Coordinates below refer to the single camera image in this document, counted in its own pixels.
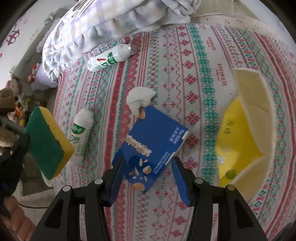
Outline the person's left hand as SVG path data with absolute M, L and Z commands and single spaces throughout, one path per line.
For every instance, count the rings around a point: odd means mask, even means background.
M 4 221 L 6 227 L 16 232 L 16 240 L 30 240 L 36 226 L 25 216 L 17 199 L 14 196 L 6 197 L 4 199 L 4 206 L 11 214 L 11 218 L 1 215 L 1 219 Z

